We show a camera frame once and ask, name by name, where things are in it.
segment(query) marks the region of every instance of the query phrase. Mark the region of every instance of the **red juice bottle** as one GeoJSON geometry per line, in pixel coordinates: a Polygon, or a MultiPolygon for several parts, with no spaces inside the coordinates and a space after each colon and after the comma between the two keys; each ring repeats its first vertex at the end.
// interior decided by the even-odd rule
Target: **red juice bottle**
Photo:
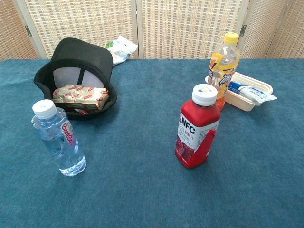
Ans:
{"type": "Polygon", "coordinates": [[[196,85],[192,99],[181,107],[175,154],[187,169],[207,159],[220,119],[217,94],[211,85],[196,85]]]}

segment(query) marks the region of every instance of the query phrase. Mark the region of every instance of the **toothpaste tube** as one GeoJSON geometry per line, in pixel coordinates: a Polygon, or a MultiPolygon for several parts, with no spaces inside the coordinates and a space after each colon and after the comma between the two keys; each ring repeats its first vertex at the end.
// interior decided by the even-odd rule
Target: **toothpaste tube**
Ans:
{"type": "Polygon", "coordinates": [[[234,81],[230,81],[228,90],[236,94],[240,94],[243,97],[246,97],[249,100],[258,102],[260,104],[265,101],[272,101],[277,99],[276,96],[265,93],[262,90],[234,81]]]}

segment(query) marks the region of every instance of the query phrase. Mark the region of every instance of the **takeout container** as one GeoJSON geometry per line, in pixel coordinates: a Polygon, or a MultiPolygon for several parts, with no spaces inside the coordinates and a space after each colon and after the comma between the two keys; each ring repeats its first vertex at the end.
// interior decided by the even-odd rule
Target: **takeout container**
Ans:
{"type": "MultiPolygon", "coordinates": [[[[246,75],[235,72],[232,76],[232,81],[239,82],[245,84],[247,86],[252,86],[257,89],[262,90],[263,92],[272,94],[273,88],[271,85],[256,80],[254,78],[248,77],[246,75]]],[[[239,94],[236,94],[230,90],[227,90],[225,94],[225,101],[239,109],[242,109],[246,112],[249,112],[253,109],[254,106],[260,106],[261,104],[258,102],[253,102],[246,97],[243,97],[239,94]]]]}

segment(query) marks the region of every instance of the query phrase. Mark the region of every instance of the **plastic water bottle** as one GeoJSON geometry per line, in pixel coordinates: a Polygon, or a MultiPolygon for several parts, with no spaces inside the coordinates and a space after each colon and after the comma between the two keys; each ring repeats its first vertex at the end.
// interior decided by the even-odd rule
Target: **plastic water bottle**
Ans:
{"type": "Polygon", "coordinates": [[[225,93],[238,66],[240,51],[237,48],[238,34],[227,32],[224,44],[218,47],[211,56],[208,84],[217,88],[216,106],[222,110],[225,105],[225,93]]]}
{"type": "Polygon", "coordinates": [[[61,173],[75,176],[82,172],[86,167],[86,157],[78,150],[78,140],[65,111],[56,108],[51,100],[41,100],[33,105],[33,112],[33,126],[61,173]]]}

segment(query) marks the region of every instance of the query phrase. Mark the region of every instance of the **black baseball cap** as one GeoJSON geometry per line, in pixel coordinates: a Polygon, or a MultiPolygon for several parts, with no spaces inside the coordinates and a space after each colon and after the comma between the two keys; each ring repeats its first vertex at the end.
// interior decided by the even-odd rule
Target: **black baseball cap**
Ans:
{"type": "Polygon", "coordinates": [[[107,49],[67,37],[59,42],[51,61],[36,73],[34,83],[42,90],[44,99],[50,100],[55,89],[65,84],[105,87],[109,91],[109,100],[102,110],[86,115],[66,112],[70,119],[89,119],[108,110],[117,100],[110,83],[112,68],[113,58],[107,49]]]}

